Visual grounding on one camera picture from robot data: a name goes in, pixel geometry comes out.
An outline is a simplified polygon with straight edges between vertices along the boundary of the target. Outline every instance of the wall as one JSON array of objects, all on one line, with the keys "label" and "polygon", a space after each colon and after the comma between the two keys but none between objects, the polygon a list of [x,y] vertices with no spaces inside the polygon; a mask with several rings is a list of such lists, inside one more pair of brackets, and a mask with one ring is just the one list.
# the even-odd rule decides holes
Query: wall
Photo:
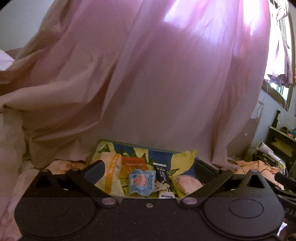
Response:
[{"label": "wall", "polygon": [[[292,18],[294,38],[296,39],[296,8],[290,4],[290,14]],[[255,137],[252,142],[252,146],[256,147],[259,142],[266,141],[268,134],[268,127],[272,124],[276,111],[280,110],[281,114],[279,115],[279,124],[278,127],[286,126],[288,129],[292,129],[296,124],[295,116],[295,103],[296,103],[296,87],[293,89],[292,100],[290,104],[289,111],[285,111],[277,101],[275,101],[270,95],[266,94],[261,90],[259,101],[263,101],[264,108],[262,110],[261,119],[258,125],[258,128],[255,133]],[[258,106],[255,108],[254,113],[257,113]]]},{"label": "wall", "polygon": [[24,47],[54,0],[12,0],[0,11],[0,49]]}]

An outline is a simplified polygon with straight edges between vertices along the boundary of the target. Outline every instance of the curtain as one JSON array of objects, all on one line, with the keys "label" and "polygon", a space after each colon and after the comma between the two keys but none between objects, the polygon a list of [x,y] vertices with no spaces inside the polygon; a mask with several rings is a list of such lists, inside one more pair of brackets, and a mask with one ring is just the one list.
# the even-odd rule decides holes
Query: curtain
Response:
[{"label": "curtain", "polygon": [[100,138],[197,149],[230,167],[226,146],[257,103],[269,32],[262,0],[56,0],[0,72],[0,107],[21,111],[39,168],[85,160]]}]

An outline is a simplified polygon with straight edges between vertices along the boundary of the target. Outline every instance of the silver bolt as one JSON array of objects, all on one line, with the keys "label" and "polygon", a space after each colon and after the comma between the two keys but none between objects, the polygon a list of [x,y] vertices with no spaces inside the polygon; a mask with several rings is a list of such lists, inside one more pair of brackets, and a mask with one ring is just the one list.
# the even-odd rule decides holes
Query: silver bolt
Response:
[{"label": "silver bolt", "polygon": [[195,197],[185,197],[182,201],[186,205],[194,205],[197,203],[197,199]]},{"label": "silver bolt", "polygon": [[104,205],[114,205],[116,203],[116,199],[112,197],[105,197],[102,199],[102,204]]},{"label": "silver bolt", "polygon": [[146,207],[153,207],[153,203],[147,203]]}]

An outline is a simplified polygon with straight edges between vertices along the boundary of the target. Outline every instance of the lemon pattern fabric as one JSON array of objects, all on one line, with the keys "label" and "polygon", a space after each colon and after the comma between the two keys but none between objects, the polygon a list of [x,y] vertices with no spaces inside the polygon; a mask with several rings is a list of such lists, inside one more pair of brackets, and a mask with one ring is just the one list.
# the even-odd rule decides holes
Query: lemon pattern fabric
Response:
[{"label": "lemon pattern fabric", "polygon": [[[98,160],[102,152],[115,152],[126,157],[142,157],[145,159],[149,170],[154,170],[154,162],[164,164],[167,166],[167,173],[169,176],[195,176],[194,160],[196,159],[196,150],[193,151],[193,153],[190,153],[189,151],[176,153],[149,147],[139,147],[128,143],[102,140],[98,143],[98,147],[93,155],[91,163]],[[143,196],[140,196],[138,194],[130,195],[128,193],[128,179],[120,178],[119,180],[126,197],[143,198]],[[147,198],[157,198],[157,193],[152,193],[151,195],[147,196]]]}]

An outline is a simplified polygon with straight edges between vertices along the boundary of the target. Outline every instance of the window frame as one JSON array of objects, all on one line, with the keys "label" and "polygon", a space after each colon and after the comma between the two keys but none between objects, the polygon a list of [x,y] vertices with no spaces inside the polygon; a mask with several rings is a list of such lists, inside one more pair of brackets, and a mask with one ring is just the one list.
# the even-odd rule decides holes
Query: window frame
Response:
[{"label": "window frame", "polygon": [[[290,23],[290,31],[291,31],[291,42],[292,42],[292,70],[293,70],[293,78],[295,76],[295,40],[294,40],[294,30],[293,30],[293,23],[291,14],[288,15],[289,23]],[[265,80],[263,80],[263,84],[261,89],[265,92],[267,92],[273,99],[275,99],[286,111],[289,110],[291,99],[292,99],[292,93],[293,93],[294,84],[289,85],[289,92],[287,101],[282,97],[280,93],[278,93],[274,88],[271,87],[269,83],[267,83]]]}]

